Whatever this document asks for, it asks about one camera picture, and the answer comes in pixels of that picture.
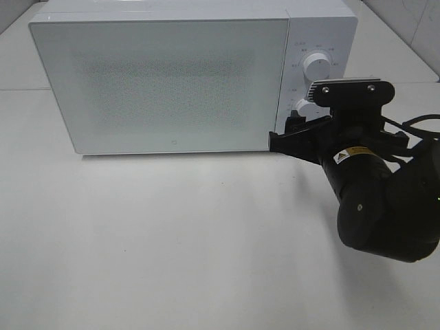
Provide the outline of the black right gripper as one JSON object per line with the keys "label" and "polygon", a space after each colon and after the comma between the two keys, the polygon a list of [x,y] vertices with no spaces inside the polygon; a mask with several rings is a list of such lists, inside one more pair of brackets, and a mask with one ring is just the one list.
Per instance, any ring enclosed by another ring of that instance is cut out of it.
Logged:
{"label": "black right gripper", "polygon": [[313,117],[293,110],[286,119],[284,134],[269,132],[269,151],[321,165],[325,156],[362,147],[383,160],[402,165],[404,160],[389,148],[408,146],[409,137],[402,132],[387,132],[384,126],[381,107],[329,110]]}

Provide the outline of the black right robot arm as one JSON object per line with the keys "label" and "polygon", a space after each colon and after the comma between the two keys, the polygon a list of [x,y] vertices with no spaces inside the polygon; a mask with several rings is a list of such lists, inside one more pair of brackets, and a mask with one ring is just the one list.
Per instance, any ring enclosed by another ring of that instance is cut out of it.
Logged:
{"label": "black right robot arm", "polygon": [[323,168],[339,201],[338,234],[355,250],[413,263],[439,244],[439,134],[384,126],[379,107],[333,107],[323,118],[298,114],[269,149]]}

